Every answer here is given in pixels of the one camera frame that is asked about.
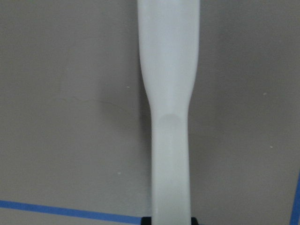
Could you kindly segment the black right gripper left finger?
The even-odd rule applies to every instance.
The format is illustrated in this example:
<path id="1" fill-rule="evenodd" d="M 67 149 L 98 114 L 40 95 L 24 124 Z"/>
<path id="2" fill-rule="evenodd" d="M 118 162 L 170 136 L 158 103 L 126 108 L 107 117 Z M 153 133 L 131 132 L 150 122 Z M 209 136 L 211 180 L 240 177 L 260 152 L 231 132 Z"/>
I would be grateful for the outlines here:
<path id="1" fill-rule="evenodd" d="M 152 225 L 151 217 L 142 217 L 141 225 Z"/>

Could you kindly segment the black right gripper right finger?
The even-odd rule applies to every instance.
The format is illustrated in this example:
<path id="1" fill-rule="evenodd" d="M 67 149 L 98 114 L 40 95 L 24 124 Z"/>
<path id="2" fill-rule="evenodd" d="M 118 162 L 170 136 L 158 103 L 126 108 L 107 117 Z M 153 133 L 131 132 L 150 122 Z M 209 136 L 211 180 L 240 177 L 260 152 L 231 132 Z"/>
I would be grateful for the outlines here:
<path id="1" fill-rule="evenodd" d="M 199 223 L 195 217 L 191 217 L 191 225 L 199 225 Z"/>

